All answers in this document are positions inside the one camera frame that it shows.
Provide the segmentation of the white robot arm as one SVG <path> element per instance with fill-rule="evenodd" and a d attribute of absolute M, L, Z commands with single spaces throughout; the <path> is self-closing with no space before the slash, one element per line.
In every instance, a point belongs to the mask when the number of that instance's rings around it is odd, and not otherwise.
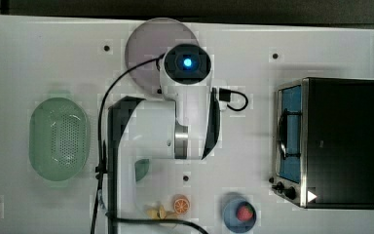
<path fill-rule="evenodd" d="M 161 100 L 125 96 L 108 108 L 106 143 L 108 234 L 135 216 L 137 163 L 153 159 L 204 160 L 216 146 L 220 106 L 208 53 L 179 44 L 151 62 L 159 70 Z"/>

